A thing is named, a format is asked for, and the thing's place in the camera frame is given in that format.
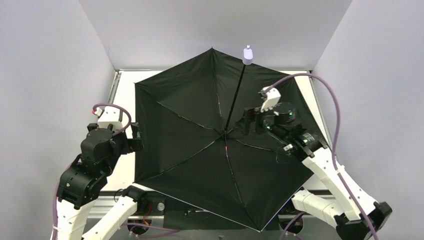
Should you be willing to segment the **black and lavender folding umbrella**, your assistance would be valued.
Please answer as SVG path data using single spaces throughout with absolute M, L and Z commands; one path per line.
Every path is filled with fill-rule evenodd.
M 262 231 L 313 174 L 268 133 L 236 125 L 285 76 L 211 48 L 135 83 L 134 181 Z

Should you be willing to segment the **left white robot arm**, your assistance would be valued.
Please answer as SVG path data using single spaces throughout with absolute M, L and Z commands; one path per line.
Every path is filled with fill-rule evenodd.
M 108 183 L 119 158 L 143 150 L 139 126 L 120 121 L 91 123 L 81 142 L 81 153 L 61 175 L 53 201 L 53 240 L 109 240 L 125 220 L 146 205 L 145 191 L 130 184 L 121 198 L 88 232 L 85 226 L 92 207 Z

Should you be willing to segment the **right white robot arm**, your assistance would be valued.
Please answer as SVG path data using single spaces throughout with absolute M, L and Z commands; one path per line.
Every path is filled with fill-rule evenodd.
M 365 192 L 336 159 L 326 141 L 296 120 L 296 109 L 283 103 L 273 109 L 245 108 L 236 126 L 243 135 L 251 129 L 267 133 L 282 144 L 332 193 L 334 201 L 300 188 L 292 197 L 298 216 L 309 214 L 333 227 L 342 240 L 369 240 L 387 222 L 393 210 Z

